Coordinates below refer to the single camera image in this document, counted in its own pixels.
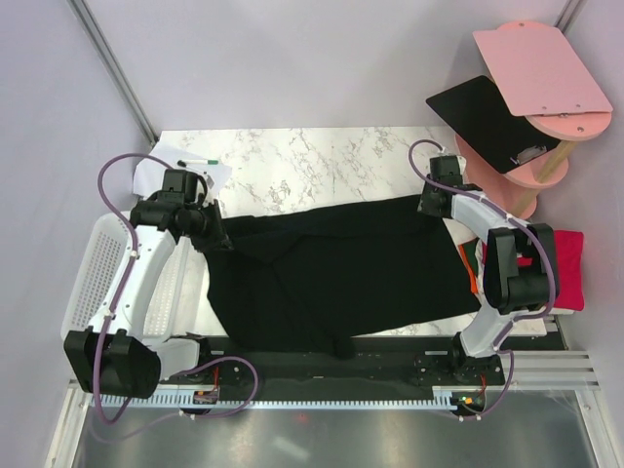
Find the black t-shirt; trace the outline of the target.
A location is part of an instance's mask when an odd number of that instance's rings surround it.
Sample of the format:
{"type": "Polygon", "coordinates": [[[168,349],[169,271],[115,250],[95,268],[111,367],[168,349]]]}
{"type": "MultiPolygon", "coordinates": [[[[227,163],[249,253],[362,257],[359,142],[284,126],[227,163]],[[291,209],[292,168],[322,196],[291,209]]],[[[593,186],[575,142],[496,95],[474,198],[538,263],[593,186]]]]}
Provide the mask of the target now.
{"type": "Polygon", "coordinates": [[[356,335],[476,312],[444,222],[419,197],[225,220],[206,253],[208,300],[239,346],[353,356],[356,335]]]}

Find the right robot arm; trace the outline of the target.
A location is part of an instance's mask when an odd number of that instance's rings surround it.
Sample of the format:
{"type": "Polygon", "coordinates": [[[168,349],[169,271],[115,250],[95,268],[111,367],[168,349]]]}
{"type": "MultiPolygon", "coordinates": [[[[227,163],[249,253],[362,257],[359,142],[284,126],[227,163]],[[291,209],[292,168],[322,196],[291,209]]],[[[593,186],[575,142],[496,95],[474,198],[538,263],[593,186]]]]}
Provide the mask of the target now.
{"type": "Polygon", "coordinates": [[[447,358],[448,376],[471,382],[480,358],[497,353],[516,323],[550,311],[559,294],[554,230],[508,214],[477,186],[466,184],[459,158],[430,160],[418,211],[453,219],[485,245],[483,299],[472,323],[459,336],[462,350],[447,358]]]}

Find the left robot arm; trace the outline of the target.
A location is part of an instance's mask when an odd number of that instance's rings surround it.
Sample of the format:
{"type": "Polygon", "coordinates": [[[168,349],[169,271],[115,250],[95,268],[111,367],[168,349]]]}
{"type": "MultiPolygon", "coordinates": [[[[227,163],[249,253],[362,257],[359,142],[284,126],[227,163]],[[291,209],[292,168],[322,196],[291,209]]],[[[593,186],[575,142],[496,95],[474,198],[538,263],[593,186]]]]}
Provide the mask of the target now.
{"type": "Polygon", "coordinates": [[[174,332],[175,311],[152,301],[182,238],[231,243],[200,175],[167,169],[161,189],[129,211],[101,216],[92,231],[61,327],[65,356],[82,389],[147,399],[181,372],[203,383],[214,360],[174,332]]]}

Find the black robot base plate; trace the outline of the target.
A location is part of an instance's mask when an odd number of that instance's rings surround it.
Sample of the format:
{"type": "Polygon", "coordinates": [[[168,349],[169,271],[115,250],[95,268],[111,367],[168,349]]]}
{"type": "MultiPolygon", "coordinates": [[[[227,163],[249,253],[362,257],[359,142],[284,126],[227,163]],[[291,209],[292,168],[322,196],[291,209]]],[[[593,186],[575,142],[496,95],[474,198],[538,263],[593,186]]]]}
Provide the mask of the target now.
{"type": "Polygon", "coordinates": [[[352,339],[346,359],[322,352],[252,350],[225,337],[204,338],[200,361],[229,357],[207,370],[170,378],[171,384],[217,385],[235,400],[248,397],[431,396],[436,387],[481,391],[501,385],[498,357],[461,358],[450,337],[374,336],[352,339]]]}

